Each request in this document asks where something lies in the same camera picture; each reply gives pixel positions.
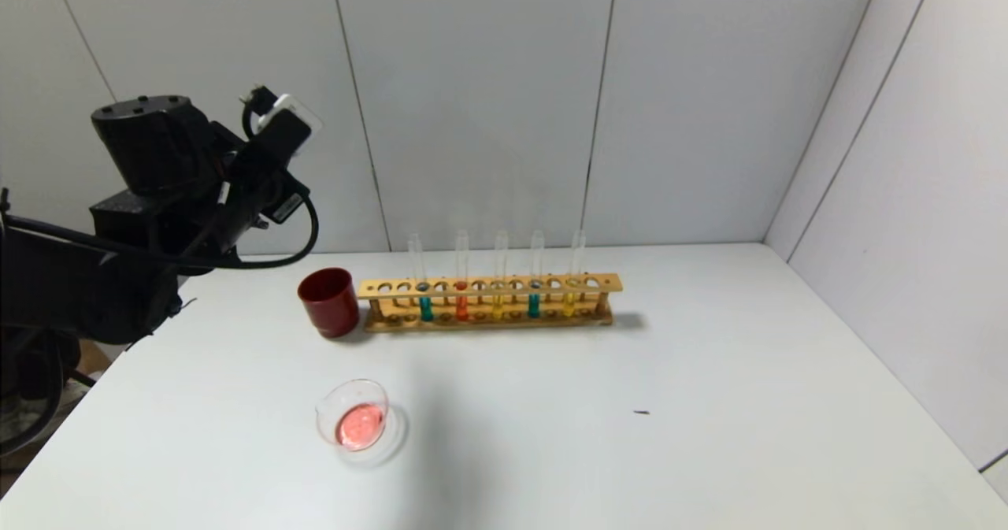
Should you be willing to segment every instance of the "red cup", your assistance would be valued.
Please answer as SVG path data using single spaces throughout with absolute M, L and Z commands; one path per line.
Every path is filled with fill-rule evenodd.
M 361 318 L 354 281 L 345 269 L 325 268 L 312 272 L 302 279 L 297 296 L 322 337 L 346 336 Z

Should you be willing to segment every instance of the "teal liquid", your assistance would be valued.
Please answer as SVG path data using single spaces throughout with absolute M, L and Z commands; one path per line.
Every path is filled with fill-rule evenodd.
M 430 297 L 420 298 L 420 318 L 423 321 L 433 321 L 434 312 L 430 308 Z
M 539 294 L 528 294 L 528 315 L 529 317 L 539 316 Z

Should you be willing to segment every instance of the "white tabletop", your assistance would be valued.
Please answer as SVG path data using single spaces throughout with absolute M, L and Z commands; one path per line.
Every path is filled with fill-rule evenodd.
M 428 254 L 429 274 L 452 260 Z M 1008 506 L 767 247 L 588 263 L 626 286 L 609 328 L 341 343 L 311 328 L 302 276 L 396 278 L 405 254 L 191 279 L 198 299 L 115 362 L 0 503 L 0 527 L 1008 528 Z M 362 377 L 409 422 L 370 471 L 313 424 L 319 398 Z

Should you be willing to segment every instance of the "glass test tube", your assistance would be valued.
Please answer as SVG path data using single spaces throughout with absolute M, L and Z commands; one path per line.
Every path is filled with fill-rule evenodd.
M 504 279 L 507 277 L 507 232 L 497 232 L 497 239 L 494 239 L 494 283 L 491 288 L 494 292 L 494 304 L 491 313 L 494 319 L 504 317 L 504 296 L 500 290 L 504 289 Z
M 469 233 L 455 233 L 455 289 L 465 290 L 469 286 Z M 455 297 L 455 317 L 459 321 L 469 318 L 469 297 Z
M 413 264 L 413 279 L 416 281 L 416 289 L 420 292 L 426 292 L 430 285 L 427 283 L 427 271 L 423 268 L 423 246 L 420 244 L 418 233 L 409 236 L 407 247 L 409 261 Z M 434 312 L 430 308 L 430 297 L 420 298 L 420 318 L 423 321 L 433 321 L 434 319 Z
M 581 272 L 584 271 L 585 267 L 585 231 L 580 229 L 574 233 L 574 239 L 571 240 L 571 272 L 568 276 L 566 285 L 568 286 L 579 286 L 581 283 Z M 565 317 L 571 317 L 574 314 L 575 307 L 574 301 L 577 299 L 578 294 L 569 293 L 563 294 L 563 308 L 562 312 Z
M 529 286 L 533 290 L 542 288 L 542 252 L 546 247 L 546 237 L 541 231 L 532 233 L 531 246 L 531 272 L 532 279 Z M 539 294 L 528 294 L 528 315 L 529 317 L 539 316 Z

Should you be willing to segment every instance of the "test tube rack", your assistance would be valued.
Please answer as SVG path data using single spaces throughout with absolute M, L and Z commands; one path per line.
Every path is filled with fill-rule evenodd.
M 530 326 L 612 325 L 609 294 L 623 291 L 617 274 L 587 272 L 582 276 L 546 275 L 539 288 L 531 288 L 532 276 L 510 276 L 506 281 L 471 276 L 463 290 L 458 279 L 431 279 L 427 289 L 418 290 L 414 279 L 365 279 L 357 297 L 368 300 L 371 311 L 364 330 L 371 333 L 445 332 L 445 329 L 517 329 Z M 469 300 L 469 318 L 456 315 L 458 297 Z M 528 296 L 538 294 L 539 316 L 528 314 Z M 563 314 L 564 294 L 575 294 L 574 314 Z M 503 296 L 503 314 L 492 313 L 493 297 Z M 421 297 L 430 297 L 431 321 L 420 318 Z

